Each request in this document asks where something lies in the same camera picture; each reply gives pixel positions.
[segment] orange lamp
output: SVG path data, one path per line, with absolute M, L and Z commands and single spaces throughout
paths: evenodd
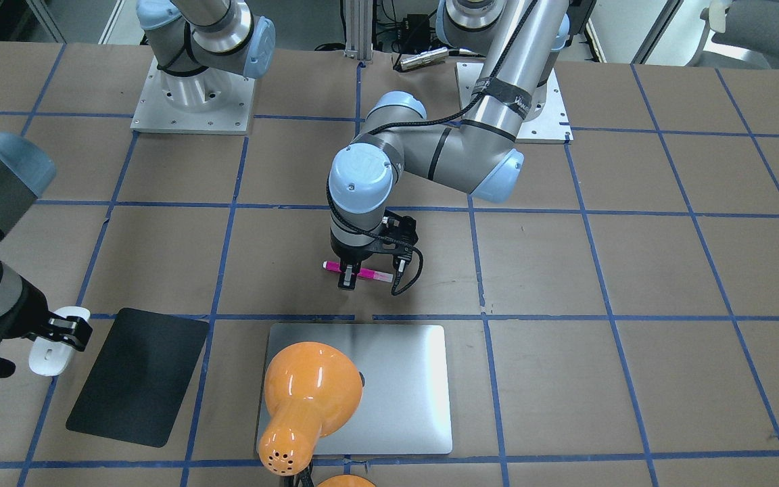
M 362 380 L 342 352 L 300 342 L 275 355 L 266 368 L 263 391 L 272 419 L 260 437 L 260 461 L 275 475 L 287 477 L 311 463 L 318 438 L 333 434 L 353 416 Z
M 356 477 L 356 475 L 339 475 L 327 478 L 318 487 L 375 487 L 375 485 L 362 477 Z

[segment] black mouse pad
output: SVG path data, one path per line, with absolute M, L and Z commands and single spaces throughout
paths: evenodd
M 161 447 L 210 326 L 203 321 L 124 308 L 104 342 L 66 428 Z

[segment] light blue cap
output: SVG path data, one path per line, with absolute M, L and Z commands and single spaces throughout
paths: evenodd
M 275 52 L 275 24 L 268 18 L 258 18 L 254 33 L 248 43 L 248 59 L 242 75 L 246 78 L 262 78 L 269 71 Z
M 426 118 L 426 107 L 423 105 L 423 102 L 420 102 L 419 99 L 415 99 L 414 95 L 403 91 L 390 91 L 384 93 L 383 96 L 381 96 L 381 99 L 378 99 L 375 107 L 371 109 L 369 115 L 378 108 L 390 106 L 407 107 L 420 114 L 420 117 L 423 117 L 423 120 Z
M 164 27 L 181 16 L 182 13 L 169 0 L 137 0 L 137 18 L 142 30 Z
M 552 46 L 552 52 L 558 52 L 563 49 L 563 46 L 567 44 L 567 37 L 569 36 L 569 16 L 563 14 L 563 20 L 561 21 L 561 27 L 557 30 L 557 35 L 554 36 L 554 45 Z
M 56 176 L 46 152 L 13 133 L 0 132 L 0 161 L 38 198 Z
M 438 2 L 438 13 L 435 16 L 435 33 L 438 34 L 438 39 L 445 43 L 447 46 L 452 46 L 448 40 L 446 40 L 446 31 L 443 28 L 443 16 L 446 12 L 446 0 Z
M 390 196 L 392 180 L 392 164 L 383 151 L 370 144 L 351 144 L 333 160 L 330 194 L 342 210 L 368 213 Z
M 523 163 L 525 163 L 525 155 L 516 149 L 510 149 L 509 154 L 479 183 L 471 196 L 491 203 L 504 203 L 516 187 L 516 180 L 519 179 Z

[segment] black velcro strap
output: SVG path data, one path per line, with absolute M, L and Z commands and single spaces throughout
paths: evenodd
M 485 93 L 485 95 L 494 97 L 522 117 L 522 119 L 528 117 L 528 112 L 531 111 L 531 93 L 506 83 L 506 81 L 498 80 L 498 78 L 479 78 L 476 84 L 473 85 L 471 95 L 476 95 L 476 93 Z

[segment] pink marker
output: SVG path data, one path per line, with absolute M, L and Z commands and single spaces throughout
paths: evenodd
M 331 272 L 341 273 L 341 267 L 338 262 L 324 261 L 324 269 Z M 358 277 L 365 279 L 374 279 L 375 281 L 384 281 L 384 283 L 392 283 L 393 275 L 387 274 L 381 271 L 372 271 L 371 269 L 359 268 Z

